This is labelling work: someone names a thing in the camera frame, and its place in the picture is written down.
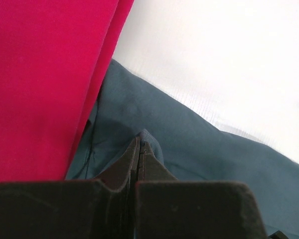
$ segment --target red towel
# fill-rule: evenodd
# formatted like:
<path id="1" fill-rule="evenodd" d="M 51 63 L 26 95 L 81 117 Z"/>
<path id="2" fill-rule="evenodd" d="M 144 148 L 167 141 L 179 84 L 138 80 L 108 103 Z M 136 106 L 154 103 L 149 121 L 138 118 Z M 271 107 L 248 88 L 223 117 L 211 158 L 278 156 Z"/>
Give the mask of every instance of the red towel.
<path id="1" fill-rule="evenodd" d="M 0 0 L 0 182 L 64 179 L 133 0 Z"/>

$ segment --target white background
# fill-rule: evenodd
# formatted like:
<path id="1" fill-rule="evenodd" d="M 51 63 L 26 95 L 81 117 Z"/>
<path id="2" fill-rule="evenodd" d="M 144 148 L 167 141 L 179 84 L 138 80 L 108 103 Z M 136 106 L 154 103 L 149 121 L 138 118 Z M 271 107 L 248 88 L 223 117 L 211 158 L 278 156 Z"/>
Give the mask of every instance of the white background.
<path id="1" fill-rule="evenodd" d="M 299 0 L 135 0 L 114 59 L 299 163 Z"/>

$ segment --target white cloth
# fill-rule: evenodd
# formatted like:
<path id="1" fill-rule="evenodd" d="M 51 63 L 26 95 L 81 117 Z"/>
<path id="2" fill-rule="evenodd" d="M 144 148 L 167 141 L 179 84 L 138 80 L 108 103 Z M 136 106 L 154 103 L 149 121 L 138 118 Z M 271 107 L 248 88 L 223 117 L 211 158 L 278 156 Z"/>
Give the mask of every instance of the white cloth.
<path id="1" fill-rule="evenodd" d="M 135 0 L 114 59 L 299 163 L 299 0 Z"/>

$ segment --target dark green fabric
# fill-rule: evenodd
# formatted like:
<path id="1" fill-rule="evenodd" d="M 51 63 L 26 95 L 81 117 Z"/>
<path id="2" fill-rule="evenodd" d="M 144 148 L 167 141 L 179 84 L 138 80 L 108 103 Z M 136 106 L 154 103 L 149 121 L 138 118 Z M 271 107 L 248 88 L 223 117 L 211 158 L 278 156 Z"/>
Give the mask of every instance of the dark green fabric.
<path id="1" fill-rule="evenodd" d="M 95 111 L 90 157 L 76 157 L 67 179 L 98 175 L 141 132 L 179 180 L 244 182 L 255 194 L 267 233 L 280 230 L 299 239 L 298 164 L 261 143 L 219 131 L 116 61 Z"/>

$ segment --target folded fabric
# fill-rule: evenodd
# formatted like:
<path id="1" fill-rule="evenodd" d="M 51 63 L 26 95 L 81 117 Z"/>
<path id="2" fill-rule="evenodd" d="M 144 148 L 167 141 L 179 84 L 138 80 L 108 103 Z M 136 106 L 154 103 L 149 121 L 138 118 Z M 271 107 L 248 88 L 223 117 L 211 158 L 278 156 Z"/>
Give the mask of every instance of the folded fabric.
<path id="1" fill-rule="evenodd" d="M 133 0 L 0 0 L 0 181 L 64 179 Z"/>
<path id="2" fill-rule="evenodd" d="M 267 233 L 299 239 L 299 165 L 270 147 L 221 132 L 112 61 L 67 179 L 92 178 L 140 134 L 179 180 L 234 180 L 255 194 Z"/>

